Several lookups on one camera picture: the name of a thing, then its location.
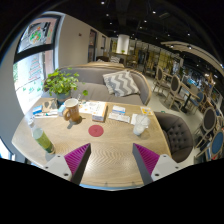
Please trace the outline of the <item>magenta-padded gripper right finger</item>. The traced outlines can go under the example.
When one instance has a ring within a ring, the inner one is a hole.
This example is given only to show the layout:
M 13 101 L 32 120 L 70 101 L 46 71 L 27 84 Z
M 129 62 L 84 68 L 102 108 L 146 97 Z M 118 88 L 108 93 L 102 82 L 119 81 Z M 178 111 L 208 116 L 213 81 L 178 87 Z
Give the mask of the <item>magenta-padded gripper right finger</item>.
M 181 170 L 167 154 L 158 155 L 138 144 L 133 144 L 132 153 L 145 185 Z

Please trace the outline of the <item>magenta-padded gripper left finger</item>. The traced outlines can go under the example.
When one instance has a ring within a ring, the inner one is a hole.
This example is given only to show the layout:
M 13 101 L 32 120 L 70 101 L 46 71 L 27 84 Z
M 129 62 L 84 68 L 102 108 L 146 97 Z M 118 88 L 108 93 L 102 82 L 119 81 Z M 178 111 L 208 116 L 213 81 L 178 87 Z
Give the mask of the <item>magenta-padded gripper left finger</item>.
M 66 155 L 56 154 L 43 169 L 79 185 L 90 155 L 91 144 L 88 143 Z

